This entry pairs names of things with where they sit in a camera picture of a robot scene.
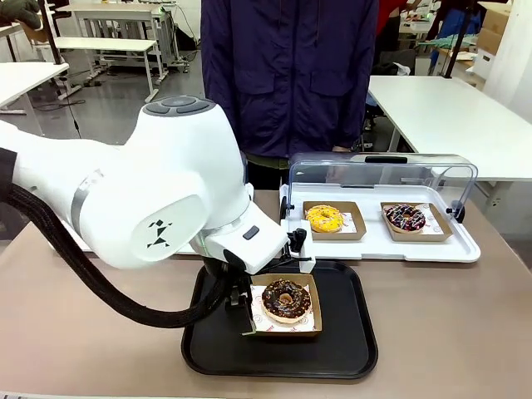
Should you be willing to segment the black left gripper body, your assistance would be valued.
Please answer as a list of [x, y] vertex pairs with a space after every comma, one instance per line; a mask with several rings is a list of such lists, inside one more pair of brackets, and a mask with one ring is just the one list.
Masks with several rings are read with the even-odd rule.
[[206, 269], [217, 283], [223, 283], [224, 307], [226, 310], [251, 306], [251, 278], [246, 272], [245, 263], [236, 257], [233, 260], [206, 259]]

